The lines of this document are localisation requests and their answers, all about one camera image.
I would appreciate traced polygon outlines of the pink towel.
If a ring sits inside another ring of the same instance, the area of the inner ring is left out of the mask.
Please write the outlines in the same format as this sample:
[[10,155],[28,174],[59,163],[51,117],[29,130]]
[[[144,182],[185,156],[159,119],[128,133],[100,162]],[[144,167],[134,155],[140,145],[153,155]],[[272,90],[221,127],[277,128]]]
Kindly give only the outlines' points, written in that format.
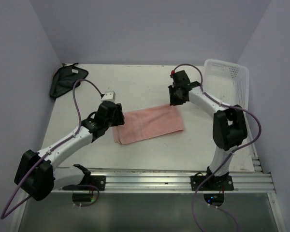
[[113,139],[120,145],[184,130],[180,111],[168,104],[124,113],[124,125],[113,127]]

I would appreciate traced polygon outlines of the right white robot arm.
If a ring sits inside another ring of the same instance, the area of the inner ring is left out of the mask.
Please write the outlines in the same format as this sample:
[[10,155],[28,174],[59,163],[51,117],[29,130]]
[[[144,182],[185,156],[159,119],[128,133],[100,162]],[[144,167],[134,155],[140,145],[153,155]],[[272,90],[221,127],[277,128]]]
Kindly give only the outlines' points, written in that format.
[[229,166],[234,149],[247,138],[247,126],[244,113],[240,109],[223,107],[213,96],[202,92],[201,84],[191,82],[185,71],[171,71],[173,83],[168,86],[170,105],[182,105],[190,102],[203,109],[213,119],[212,137],[216,145],[206,176],[194,175],[192,189],[218,190],[231,180]]

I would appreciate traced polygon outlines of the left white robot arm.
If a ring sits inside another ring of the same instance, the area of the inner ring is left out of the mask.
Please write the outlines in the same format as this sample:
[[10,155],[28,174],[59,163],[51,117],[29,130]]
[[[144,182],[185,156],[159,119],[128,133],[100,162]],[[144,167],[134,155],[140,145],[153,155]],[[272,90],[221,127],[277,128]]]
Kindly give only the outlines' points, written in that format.
[[59,170],[68,157],[102,137],[110,127],[124,125],[122,105],[103,101],[96,112],[81,121],[79,127],[57,143],[38,152],[26,151],[14,182],[36,201],[58,188],[92,190],[90,171],[80,164]]

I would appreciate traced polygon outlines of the white plastic basket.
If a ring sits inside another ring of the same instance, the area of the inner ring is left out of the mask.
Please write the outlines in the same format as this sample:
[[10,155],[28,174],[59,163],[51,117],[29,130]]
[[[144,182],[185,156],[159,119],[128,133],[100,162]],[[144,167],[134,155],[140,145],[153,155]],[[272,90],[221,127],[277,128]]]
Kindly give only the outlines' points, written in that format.
[[248,109],[249,70],[245,66],[207,59],[203,66],[203,91],[219,102]]

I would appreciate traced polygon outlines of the black cloth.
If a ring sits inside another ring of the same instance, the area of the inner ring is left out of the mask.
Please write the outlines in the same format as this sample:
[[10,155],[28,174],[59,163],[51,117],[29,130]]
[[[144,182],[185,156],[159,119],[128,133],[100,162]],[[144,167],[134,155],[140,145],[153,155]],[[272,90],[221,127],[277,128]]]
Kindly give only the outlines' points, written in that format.
[[73,85],[77,80],[86,79],[89,72],[74,63],[72,65],[62,64],[62,67],[57,70],[53,76],[52,85],[49,91],[49,96],[52,99],[57,99],[64,94],[72,91]]

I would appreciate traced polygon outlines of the aluminium mounting rail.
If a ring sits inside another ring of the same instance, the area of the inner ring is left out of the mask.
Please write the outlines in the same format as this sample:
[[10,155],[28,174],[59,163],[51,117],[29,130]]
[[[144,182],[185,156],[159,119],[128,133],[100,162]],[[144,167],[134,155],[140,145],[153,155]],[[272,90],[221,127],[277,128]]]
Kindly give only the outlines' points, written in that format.
[[[193,193],[188,171],[91,170],[106,176],[105,193]],[[275,193],[272,176],[263,173],[231,173],[233,191],[199,193]]]

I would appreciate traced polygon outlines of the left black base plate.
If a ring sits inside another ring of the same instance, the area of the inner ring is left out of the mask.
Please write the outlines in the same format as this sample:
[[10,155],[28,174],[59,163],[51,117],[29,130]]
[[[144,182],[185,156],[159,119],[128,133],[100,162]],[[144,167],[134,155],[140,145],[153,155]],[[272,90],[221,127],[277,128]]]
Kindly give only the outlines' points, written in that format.
[[99,191],[104,191],[106,185],[106,176],[87,175],[83,178],[82,185],[92,185],[95,186]]

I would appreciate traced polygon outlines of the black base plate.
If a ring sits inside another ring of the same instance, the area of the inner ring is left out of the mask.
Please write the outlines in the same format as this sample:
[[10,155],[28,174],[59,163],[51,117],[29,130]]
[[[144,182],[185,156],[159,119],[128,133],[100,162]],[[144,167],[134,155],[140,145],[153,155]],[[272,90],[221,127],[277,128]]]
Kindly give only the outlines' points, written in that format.
[[99,191],[104,191],[106,185],[106,176],[87,175],[83,178],[82,185],[92,185],[95,186]]
[[229,173],[226,173],[222,176],[213,176],[207,180],[204,184],[201,184],[207,175],[202,175],[201,173],[196,173],[195,175],[190,176],[190,185],[192,191],[233,191],[234,185],[232,177]]

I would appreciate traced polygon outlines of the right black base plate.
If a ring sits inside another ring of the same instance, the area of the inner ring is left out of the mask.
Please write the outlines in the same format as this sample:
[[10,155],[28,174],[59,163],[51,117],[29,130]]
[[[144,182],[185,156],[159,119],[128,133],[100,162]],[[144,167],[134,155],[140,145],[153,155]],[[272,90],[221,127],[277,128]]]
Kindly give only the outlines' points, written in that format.
[[190,176],[190,185],[192,191],[233,191],[234,185],[232,177],[229,173],[226,173],[222,176],[213,176],[207,180],[204,184],[201,184],[207,175],[202,175],[201,173],[196,173],[195,175]]

